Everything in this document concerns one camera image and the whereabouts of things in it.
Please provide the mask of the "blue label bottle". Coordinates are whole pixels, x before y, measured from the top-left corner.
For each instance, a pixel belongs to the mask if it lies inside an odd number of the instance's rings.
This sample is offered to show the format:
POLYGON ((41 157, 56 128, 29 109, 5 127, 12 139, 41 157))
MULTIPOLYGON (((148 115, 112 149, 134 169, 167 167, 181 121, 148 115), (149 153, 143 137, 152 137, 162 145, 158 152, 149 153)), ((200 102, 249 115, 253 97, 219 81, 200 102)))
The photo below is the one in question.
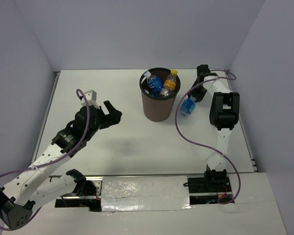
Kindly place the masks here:
POLYGON ((143 75, 146 78, 148 87, 152 91, 151 95, 158 97, 164 86, 162 80, 158 76, 152 75, 148 70, 145 71, 143 75))

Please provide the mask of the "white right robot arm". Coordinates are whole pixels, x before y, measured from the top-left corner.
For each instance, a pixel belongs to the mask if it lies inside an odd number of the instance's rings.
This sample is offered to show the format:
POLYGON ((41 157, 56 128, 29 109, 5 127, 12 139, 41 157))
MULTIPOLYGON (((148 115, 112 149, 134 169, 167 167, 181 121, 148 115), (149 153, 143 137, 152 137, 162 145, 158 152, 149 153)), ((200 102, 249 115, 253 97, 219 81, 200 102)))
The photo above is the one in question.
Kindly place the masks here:
POLYGON ((227 192, 229 190, 226 171, 226 158, 229 137, 239 121, 240 95, 230 91, 220 80, 206 82, 192 90, 188 98, 201 102, 206 93, 212 96, 209 121, 217 132, 216 149, 221 153, 212 153, 206 163, 202 178, 189 178, 189 193, 227 192))

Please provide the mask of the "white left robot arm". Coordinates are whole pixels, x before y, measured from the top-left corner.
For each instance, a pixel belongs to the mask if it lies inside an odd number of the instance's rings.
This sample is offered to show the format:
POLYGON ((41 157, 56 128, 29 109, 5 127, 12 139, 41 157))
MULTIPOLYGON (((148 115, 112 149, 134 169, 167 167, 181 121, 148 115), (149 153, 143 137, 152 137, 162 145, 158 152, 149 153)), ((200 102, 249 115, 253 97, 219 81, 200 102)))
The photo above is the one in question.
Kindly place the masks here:
POLYGON ((109 101, 104 105, 108 114, 93 101, 83 105, 74 120, 57 133, 36 161, 0 187, 0 219, 7 226, 5 230, 24 227, 43 205, 57 197, 68 193, 77 196, 97 194, 94 183, 76 169, 59 176, 53 176, 53 173, 84 148, 98 130, 120 123, 122 113, 109 101))

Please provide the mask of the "clear bottle orange label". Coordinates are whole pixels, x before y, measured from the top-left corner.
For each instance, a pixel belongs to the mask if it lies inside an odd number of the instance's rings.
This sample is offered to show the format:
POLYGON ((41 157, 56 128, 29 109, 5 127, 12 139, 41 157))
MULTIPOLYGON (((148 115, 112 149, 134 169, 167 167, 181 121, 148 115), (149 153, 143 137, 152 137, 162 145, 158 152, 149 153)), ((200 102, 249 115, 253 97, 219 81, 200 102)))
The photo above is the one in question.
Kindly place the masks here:
POLYGON ((174 90, 176 87, 177 73, 178 73, 177 70, 171 70, 160 92, 161 97, 169 97, 174 93, 174 90))

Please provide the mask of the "blue cap bottle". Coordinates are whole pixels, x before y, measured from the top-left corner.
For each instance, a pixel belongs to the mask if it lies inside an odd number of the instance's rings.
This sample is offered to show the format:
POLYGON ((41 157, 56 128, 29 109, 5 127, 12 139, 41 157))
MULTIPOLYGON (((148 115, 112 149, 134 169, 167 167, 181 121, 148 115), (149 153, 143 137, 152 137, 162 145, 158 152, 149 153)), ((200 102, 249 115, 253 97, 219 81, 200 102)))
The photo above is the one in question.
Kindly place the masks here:
POLYGON ((195 109, 195 106, 195 99, 192 97, 185 99, 181 104, 180 114, 184 117, 188 117, 195 109))

